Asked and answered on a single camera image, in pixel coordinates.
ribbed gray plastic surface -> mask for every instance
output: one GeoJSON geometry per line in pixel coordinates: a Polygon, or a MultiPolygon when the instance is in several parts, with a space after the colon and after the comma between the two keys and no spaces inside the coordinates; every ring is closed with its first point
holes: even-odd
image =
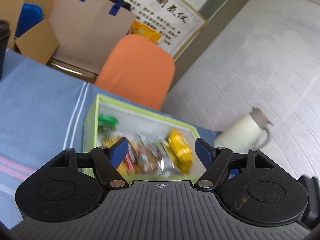
{"type": "Polygon", "coordinates": [[[301,240],[309,234],[297,223],[276,228],[245,224],[230,216],[214,194],[196,191],[187,181],[136,181],[111,191],[84,217],[64,223],[26,218],[12,232],[21,240],[301,240]]]}

table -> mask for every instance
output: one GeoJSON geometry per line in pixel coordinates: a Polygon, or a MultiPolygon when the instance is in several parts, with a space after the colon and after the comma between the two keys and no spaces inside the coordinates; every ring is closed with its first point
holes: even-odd
{"type": "MultiPolygon", "coordinates": [[[[5,226],[22,220],[14,194],[23,180],[65,148],[82,152],[84,119],[98,93],[129,102],[7,50],[0,80],[0,220],[5,226]]],[[[212,145],[216,133],[196,128],[212,145]]]]}

yellow snack bag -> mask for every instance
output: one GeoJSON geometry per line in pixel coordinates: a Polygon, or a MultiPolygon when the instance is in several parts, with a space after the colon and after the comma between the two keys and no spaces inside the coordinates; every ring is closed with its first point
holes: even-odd
{"type": "Polygon", "coordinates": [[[138,21],[134,21],[131,25],[131,33],[145,37],[154,44],[157,44],[162,36],[159,32],[156,32],[155,30],[149,28],[147,25],[138,21]]]}
{"type": "Polygon", "coordinates": [[[106,138],[104,139],[103,146],[107,146],[108,148],[114,145],[118,140],[120,140],[119,136],[112,137],[112,138],[106,138]]]}
{"type": "Polygon", "coordinates": [[[179,160],[179,169],[185,175],[193,164],[193,153],[183,135],[173,129],[168,136],[168,144],[179,160]]]}
{"type": "Polygon", "coordinates": [[[131,143],[131,146],[135,151],[139,149],[139,147],[133,141],[129,141],[129,142],[131,143]]]}
{"type": "Polygon", "coordinates": [[[125,165],[125,162],[121,162],[120,165],[117,168],[117,171],[120,173],[121,176],[125,176],[128,174],[127,165],[125,165]]]}

candy wrapper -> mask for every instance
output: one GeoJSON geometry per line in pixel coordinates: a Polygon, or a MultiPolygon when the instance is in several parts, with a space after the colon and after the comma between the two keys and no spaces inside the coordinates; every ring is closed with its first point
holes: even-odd
{"type": "Polygon", "coordinates": [[[173,129],[168,136],[168,144],[179,160],[179,169],[185,175],[193,164],[193,154],[183,135],[173,129]]]}
{"type": "Polygon", "coordinates": [[[141,174],[152,174],[158,169],[158,163],[151,151],[145,147],[138,150],[137,165],[141,174]]]}
{"type": "Polygon", "coordinates": [[[147,25],[134,21],[131,26],[132,34],[137,34],[139,36],[145,37],[154,44],[157,44],[159,39],[161,38],[161,34],[156,32],[155,30],[149,28],[147,25]]]}
{"type": "Polygon", "coordinates": [[[117,168],[117,171],[121,174],[121,176],[128,175],[127,166],[125,165],[125,162],[121,162],[120,165],[117,168]]]}
{"type": "Polygon", "coordinates": [[[138,154],[137,154],[137,151],[136,151],[137,146],[135,145],[134,142],[129,141],[128,148],[129,148],[129,153],[128,153],[128,154],[129,154],[129,157],[130,157],[131,161],[132,161],[133,163],[135,163],[136,160],[137,160],[137,157],[138,157],[138,154]]]}
{"type": "Polygon", "coordinates": [[[118,140],[120,140],[120,138],[121,137],[119,137],[119,136],[113,136],[113,137],[105,138],[104,140],[102,140],[102,145],[103,146],[107,146],[109,148],[112,145],[114,145],[118,140]]]}
{"type": "Polygon", "coordinates": [[[166,151],[167,156],[171,159],[173,165],[176,167],[179,167],[179,165],[180,165],[179,160],[178,160],[177,156],[175,155],[175,153],[170,148],[168,142],[165,140],[162,140],[161,145],[164,148],[164,150],[166,151]]]}
{"type": "Polygon", "coordinates": [[[108,115],[101,115],[98,117],[98,131],[109,137],[110,133],[116,130],[116,125],[119,123],[118,119],[108,115]]]}
{"type": "Polygon", "coordinates": [[[168,178],[173,175],[182,175],[181,171],[174,165],[172,158],[169,156],[163,145],[158,142],[155,143],[155,147],[158,151],[158,170],[156,175],[168,178]]]}

orange chair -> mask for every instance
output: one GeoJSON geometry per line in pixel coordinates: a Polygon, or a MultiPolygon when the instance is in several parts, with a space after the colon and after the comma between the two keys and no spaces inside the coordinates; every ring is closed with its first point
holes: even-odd
{"type": "Polygon", "coordinates": [[[146,38],[130,34],[114,47],[94,84],[160,111],[174,71],[174,61],[167,52],[146,38]]]}

